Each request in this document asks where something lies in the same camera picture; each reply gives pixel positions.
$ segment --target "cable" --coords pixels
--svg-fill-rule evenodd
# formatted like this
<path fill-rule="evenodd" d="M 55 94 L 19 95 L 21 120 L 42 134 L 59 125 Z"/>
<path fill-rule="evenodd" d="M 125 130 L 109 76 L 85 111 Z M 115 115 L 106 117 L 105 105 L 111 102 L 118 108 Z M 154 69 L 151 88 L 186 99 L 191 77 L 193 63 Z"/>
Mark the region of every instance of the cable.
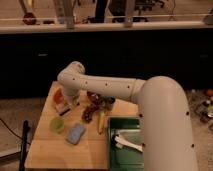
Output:
<path fill-rule="evenodd" d="M 0 118 L 0 121 L 4 124 L 4 126 L 16 137 L 18 137 L 19 139 L 21 139 L 22 141 L 24 141 L 24 139 L 22 137 L 20 137 L 18 134 L 16 134 L 12 129 L 10 129 L 10 127 L 4 122 L 4 120 L 2 118 Z"/>
<path fill-rule="evenodd" d="M 175 20 L 174 18 L 174 10 L 176 8 L 176 0 L 173 0 L 173 8 L 172 8 L 172 12 L 171 12 L 171 16 L 169 17 L 169 21 L 173 18 L 173 20 Z"/>

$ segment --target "chair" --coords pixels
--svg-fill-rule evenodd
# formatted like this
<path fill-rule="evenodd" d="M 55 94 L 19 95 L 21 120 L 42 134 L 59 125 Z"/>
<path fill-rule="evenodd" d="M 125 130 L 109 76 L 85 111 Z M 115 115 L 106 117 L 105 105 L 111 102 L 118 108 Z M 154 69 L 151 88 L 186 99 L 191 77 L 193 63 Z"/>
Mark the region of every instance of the chair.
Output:
<path fill-rule="evenodd" d="M 141 20 L 144 20 L 145 22 L 148 21 L 146 17 L 140 16 L 142 11 L 152 10 L 152 7 L 155 4 L 151 0 L 136 0 L 135 2 L 135 10 L 138 10 L 138 17 L 133 17 L 133 22 L 140 22 Z M 109 10 L 112 13 L 114 18 L 112 20 L 113 23 L 115 22 L 124 22 L 125 20 L 125 8 L 126 8 L 126 1 L 124 0 L 111 0 L 109 4 Z"/>
<path fill-rule="evenodd" d="M 105 9 L 108 0 L 97 0 L 95 7 L 95 17 L 88 17 L 85 21 L 90 23 L 103 23 L 105 18 Z"/>

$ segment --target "yellow object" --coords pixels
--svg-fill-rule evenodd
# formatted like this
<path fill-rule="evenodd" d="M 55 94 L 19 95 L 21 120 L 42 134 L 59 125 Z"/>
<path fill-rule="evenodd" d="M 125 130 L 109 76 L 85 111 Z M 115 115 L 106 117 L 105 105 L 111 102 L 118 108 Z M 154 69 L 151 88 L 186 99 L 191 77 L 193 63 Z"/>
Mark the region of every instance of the yellow object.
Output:
<path fill-rule="evenodd" d="M 50 130 L 60 133 L 64 129 L 64 121 L 62 117 L 55 117 L 50 121 Z"/>
<path fill-rule="evenodd" d="M 208 116 L 213 118 L 213 105 L 210 105 L 208 107 Z"/>

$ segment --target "plastic container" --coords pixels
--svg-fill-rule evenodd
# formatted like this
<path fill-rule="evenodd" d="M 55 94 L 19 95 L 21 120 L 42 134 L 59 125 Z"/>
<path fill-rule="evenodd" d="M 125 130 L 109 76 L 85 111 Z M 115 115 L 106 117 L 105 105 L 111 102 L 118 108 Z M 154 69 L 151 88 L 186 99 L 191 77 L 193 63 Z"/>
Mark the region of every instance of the plastic container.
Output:
<path fill-rule="evenodd" d="M 112 140 L 119 134 L 126 140 L 141 144 L 139 119 L 130 117 L 111 117 L 108 120 L 108 168 L 110 171 L 143 171 L 143 153 L 123 146 L 118 148 Z"/>

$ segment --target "green cup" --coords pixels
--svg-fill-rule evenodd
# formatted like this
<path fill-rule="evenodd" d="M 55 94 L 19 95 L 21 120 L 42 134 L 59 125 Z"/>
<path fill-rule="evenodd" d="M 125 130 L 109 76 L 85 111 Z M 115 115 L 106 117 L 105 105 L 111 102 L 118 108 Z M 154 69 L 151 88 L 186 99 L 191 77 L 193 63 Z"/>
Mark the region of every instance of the green cup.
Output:
<path fill-rule="evenodd" d="M 55 117 L 50 121 L 50 130 L 55 133 L 60 133 L 64 129 L 64 121 L 62 117 Z"/>

